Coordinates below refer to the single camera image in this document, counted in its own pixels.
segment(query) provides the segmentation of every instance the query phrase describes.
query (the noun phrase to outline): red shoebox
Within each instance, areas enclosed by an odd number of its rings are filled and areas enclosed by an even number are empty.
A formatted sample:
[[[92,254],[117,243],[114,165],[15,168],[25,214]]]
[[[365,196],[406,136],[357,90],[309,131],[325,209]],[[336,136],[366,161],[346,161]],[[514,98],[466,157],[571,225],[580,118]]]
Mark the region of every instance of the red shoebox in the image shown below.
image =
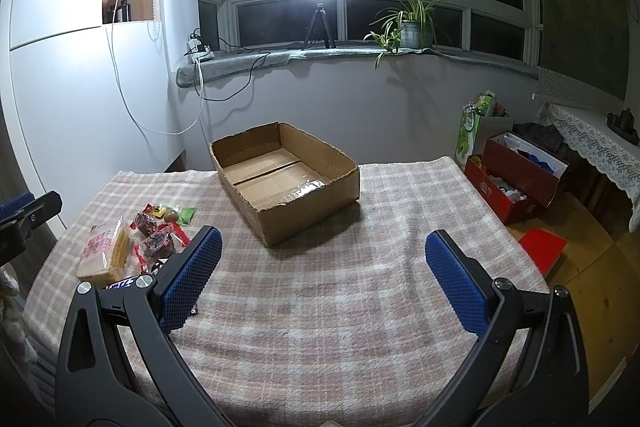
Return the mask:
[[[480,192],[480,195],[484,198],[484,201],[489,204],[495,212],[495,215],[498,216],[498,219],[505,225],[531,219],[532,217],[539,216],[545,210],[543,205],[531,197],[526,200],[511,201],[504,192],[491,181],[491,178],[471,161],[471,158],[466,160],[465,176],[478,192]]]
[[[546,171],[539,165],[520,155],[512,148],[530,153],[546,162],[553,170]],[[510,132],[494,136],[484,144],[482,165],[492,175],[522,190],[544,207],[549,206],[567,165],[530,142]]]
[[[554,173],[536,165],[513,150],[514,148],[546,162]],[[468,159],[465,166],[466,177],[505,225],[540,215],[556,195],[560,178],[567,168],[565,163],[510,132],[494,136],[485,142],[481,162],[486,173]],[[527,199],[511,201],[491,181],[489,174],[519,188],[528,196]]]

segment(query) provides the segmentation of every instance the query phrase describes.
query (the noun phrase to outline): flower pot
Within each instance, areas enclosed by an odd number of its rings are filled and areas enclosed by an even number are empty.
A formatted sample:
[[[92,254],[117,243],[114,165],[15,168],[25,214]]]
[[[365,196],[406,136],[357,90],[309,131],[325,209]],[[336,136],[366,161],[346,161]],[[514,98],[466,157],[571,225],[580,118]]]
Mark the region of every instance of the flower pot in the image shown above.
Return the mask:
[[[420,38],[420,23],[404,22],[400,31],[400,47],[421,50],[433,44],[433,33],[428,26],[424,29],[424,38]]]

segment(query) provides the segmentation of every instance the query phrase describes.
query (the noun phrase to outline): spider plant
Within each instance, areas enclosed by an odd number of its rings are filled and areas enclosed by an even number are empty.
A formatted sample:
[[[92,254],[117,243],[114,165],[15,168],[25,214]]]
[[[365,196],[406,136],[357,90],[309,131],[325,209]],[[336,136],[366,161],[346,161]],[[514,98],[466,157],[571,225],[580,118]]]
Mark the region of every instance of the spider plant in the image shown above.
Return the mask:
[[[438,4],[446,0],[432,0],[430,2],[423,0],[399,1],[399,8],[386,8],[381,10],[377,13],[376,17],[383,12],[387,12],[387,14],[371,23],[372,26],[381,23],[382,33],[369,32],[364,37],[365,41],[372,39],[385,49],[385,51],[376,57],[376,69],[382,57],[387,54],[397,54],[398,49],[402,45],[402,30],[405,29],[409,23],[417,23],[420,25],[420,48],[424,49],[426,47],[425,37],[428,35],[429,29],[433,35],[435,45],[438,45],[431,14]]]

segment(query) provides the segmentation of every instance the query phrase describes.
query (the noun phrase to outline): green candy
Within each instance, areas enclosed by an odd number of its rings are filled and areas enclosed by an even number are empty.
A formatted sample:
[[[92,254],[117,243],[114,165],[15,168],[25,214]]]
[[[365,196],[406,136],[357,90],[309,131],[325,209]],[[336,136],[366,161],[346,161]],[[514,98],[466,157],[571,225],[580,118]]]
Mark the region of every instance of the green candy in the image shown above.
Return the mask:
[[[196,208],[188,206],[180,211],[180,217],[178,218],[178,225],[190,225],[193,214],[196,213]]]

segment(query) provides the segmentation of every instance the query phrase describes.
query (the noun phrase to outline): potted plant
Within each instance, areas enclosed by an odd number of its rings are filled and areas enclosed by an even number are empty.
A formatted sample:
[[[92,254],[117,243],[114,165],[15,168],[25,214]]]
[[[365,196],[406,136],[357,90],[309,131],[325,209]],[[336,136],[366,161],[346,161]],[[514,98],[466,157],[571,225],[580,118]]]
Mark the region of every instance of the potted plant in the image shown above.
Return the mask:
[[[446,0],[400,0],[399,8],[386,8],[378,12],[387,15],[375,20],[371,25],[382,23],[382,33],[369,32],[364,40],[372,39],[385,51],[376,58],[376,69],[380,60],[387,54],[396,54],[400,48],[422,50],[436,45],[432,12],[436,6]]]

